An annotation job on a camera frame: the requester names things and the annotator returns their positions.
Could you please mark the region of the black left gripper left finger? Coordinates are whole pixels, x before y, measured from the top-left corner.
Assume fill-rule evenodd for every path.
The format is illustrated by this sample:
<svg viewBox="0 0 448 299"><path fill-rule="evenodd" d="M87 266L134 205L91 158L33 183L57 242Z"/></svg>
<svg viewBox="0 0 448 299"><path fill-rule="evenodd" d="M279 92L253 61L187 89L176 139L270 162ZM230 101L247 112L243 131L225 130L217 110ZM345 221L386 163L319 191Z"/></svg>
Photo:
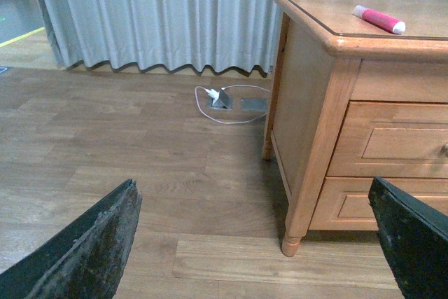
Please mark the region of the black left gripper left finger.
<svg viewBox="0 0 448 299"><path fill-rule="evenodd" d="M137 231L142 196L128 179L1 273L2 298L112 298Z"/></svg>

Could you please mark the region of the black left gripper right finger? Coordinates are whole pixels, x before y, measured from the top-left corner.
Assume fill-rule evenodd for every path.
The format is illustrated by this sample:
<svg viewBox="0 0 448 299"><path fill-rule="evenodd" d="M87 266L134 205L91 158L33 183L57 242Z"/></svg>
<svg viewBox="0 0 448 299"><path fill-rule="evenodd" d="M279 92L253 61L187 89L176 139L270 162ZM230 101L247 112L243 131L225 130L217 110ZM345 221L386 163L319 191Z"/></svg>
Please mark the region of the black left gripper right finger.
<svg viewBox="0 0 448 299"><path fill-rule="evenodd" d="M386 261L405 298L447 297L447 216L376 176L368 194Z"/></svg>

